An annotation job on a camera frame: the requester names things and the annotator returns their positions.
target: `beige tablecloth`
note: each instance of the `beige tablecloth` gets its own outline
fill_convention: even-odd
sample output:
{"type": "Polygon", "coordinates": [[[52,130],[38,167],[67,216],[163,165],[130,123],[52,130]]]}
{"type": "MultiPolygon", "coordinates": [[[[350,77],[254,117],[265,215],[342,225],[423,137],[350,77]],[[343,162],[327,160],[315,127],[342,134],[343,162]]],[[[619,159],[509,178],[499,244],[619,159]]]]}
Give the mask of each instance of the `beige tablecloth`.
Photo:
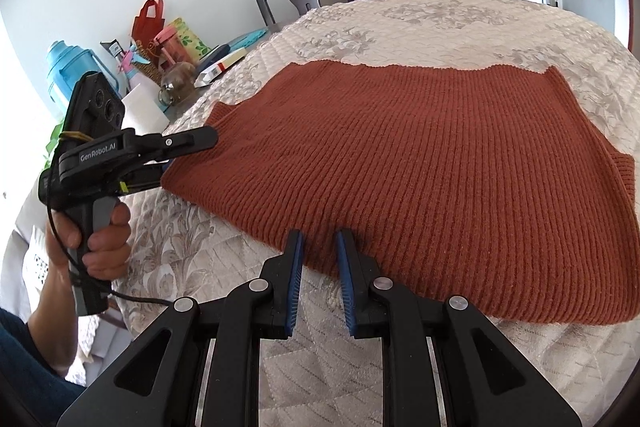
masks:
{"type": "MultiPolygon", "coordinates": [[[[581,107],[640,165],[640,64],[606,30],[573,13],[519,0],[362,0],[313,10],[252,51],[169,130],[199,126],[216,100],[254,95],[290,62],[534,71],[555,65],[581,107]]],[[[127,198],[133,255],[119,290],[198,301],[225,296],[256,277],[277,252],[164,190],[127,198]]],[[[354,341],[344,326],[340,286],[306,270],[293,338],[265,342],[260,418],[266,426],[370,426],[381,422],[378,341],[354,341]]],[[[160,307],[120,303],[140,333],[160,307]]],[[[610,327],[494,320],[590,427],[638,361],[640,319],[610,327]]]]}

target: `hand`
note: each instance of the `hand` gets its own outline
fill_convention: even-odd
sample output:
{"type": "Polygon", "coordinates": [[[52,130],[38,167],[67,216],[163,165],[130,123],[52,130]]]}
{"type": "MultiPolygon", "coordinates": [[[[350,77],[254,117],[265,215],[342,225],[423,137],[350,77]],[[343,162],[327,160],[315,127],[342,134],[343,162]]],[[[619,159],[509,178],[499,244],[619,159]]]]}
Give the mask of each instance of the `hand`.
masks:
{"type": "MultiPolygon", "coordinates": [[[[82,262],[91,277],[112,281],[124,277],[127,273],[127,264],[131,254],[131,247],[127,244],[127,239],[131,234],[130,218],[129,207],[124,203],[118,203],[111,213],[111,224],[104,229],[97,230],[89,237],[91,252],[82,257],[82,262]]],[[[62,243],[67,248],[77,248],[80,245],[81,233],[65,214],[54,212],[53,222],[62,243]]],[[[68,259],[51,232],[49,223],[47,223],[45,245],[50,263],[58,268],[61,274],[66,275],[68,259]]]]}

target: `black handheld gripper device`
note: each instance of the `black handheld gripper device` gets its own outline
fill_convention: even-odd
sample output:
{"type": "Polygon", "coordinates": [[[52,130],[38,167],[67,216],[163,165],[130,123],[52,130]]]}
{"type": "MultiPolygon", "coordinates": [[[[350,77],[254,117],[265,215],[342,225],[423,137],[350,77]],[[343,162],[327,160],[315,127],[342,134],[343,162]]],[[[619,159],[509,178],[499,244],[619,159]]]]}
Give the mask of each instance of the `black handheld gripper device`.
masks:
{"type": "Polygon", "coordinates": [[[257,427],[260,340],[292,335],[302,263],[302,233],[292,230],[284,253],[267,259],[258,279],[203,304],[177,299],[66,410],[58,427],[197,425],[201,389],[200,425],[257,427]]]}
{"type": "Polygon", "coordinates": [[[463,296],[421,298],[383,277],[351,230],[335,238],[351,336],[382,340],[383,427],[579,427],[578,415],[510,341],[463,296]],[[438,368],[431,365],[427,337],[438,368]]]}
{"type": "Polygon", "coordinates": [[[118,198],[159,187],[167,160],[218,142],[218,133],[208,126],[169,136],[137,136],[133,129],[120,129],[124,114],[124,104],[106,77],[85,73],[71,95],[52,164],[38,183],[40,201],[64,212],[82,235],[80,247],[68,250],[79,316],[108,308],[111,283],[90,277],[82,257],[89,252],[87,240],[94,230],[110,223],[118,198]]]}

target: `thermos handle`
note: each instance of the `thermos handle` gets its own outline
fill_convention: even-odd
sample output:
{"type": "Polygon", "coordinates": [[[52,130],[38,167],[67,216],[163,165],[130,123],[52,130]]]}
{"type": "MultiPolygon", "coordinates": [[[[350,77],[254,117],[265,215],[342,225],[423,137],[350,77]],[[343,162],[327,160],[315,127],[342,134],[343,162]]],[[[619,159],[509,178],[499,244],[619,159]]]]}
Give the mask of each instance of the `thermos handle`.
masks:
{"type": "Polygon", "coordinates": [[[116,85],[115,85],[115,90],[118,93],[119,97],[122,97],[120,94],[120,81],[118,80],[118,78],[111,73],[111,71],[109,70],[109,68],[107,68],[107,66],[105,66],[102,61],[100,60],[100,58],[98,57],[98,55],[95,54],[95,52],[93,50],[91,51],[91,55],[92,57],[95,59],[96,62],[98,62],[98,65],[102,67],[102,69],[115,81],[116,85]]]}

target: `black cable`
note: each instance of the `black cable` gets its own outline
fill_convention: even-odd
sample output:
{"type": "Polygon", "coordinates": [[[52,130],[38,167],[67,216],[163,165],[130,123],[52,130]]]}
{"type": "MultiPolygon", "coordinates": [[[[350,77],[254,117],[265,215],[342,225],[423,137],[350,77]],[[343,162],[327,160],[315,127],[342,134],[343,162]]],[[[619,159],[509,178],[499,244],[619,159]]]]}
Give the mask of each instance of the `black cable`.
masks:
{"type": "Polygon", "coordinates": [[[60,249],[65,254],[69,263],[71,263],[76,268],[76,270],[78,270],[78,275],[80,279],[83,279],[84,281],[87,281],[90,284],[94,285],[96,288],[98,288],[98,290],[100,290],[100,292],[107,293],[107,295],[113,295],[114,297],[118,297],[125,301],[137,302],[137,303],[143,303],[143,304],[160,304],[162,306],[172,306],[173,303],[166,299],[156,299],[154,297],[134,297],[133,295],[126,295],[124,293],[120,293],[112,288],[109,288],[107,286],[100,284],[98,280],[94,279],[88,273],[86,273],[84,269],[81,266],[79,266],[78,263],[76,263],[76,260],[71,256],[71,254],[68,253],[64,243],[62,242],[62,239],[60,239],[60,235],[58,234],[58,230],[56,229],[56,224],[53,222],[53,213],[51,212],[52,209],[51,209],[50,187],[53,182],[53,169],[54,169],[54,166],[58,164],[57,162],[59,160],[59,156],[60,154],[58,153],[58,148],[56,147],[56,150],[53,153],[53,158],[51,160],[51,165],[49,167],[49,178],[47,181],[47,204],[46,204],[47,217],[49,218],[49,226],[51,227],[51,232],[53,233],[53,236],[56,238],[56,241],[58,242],[60,249]]]}

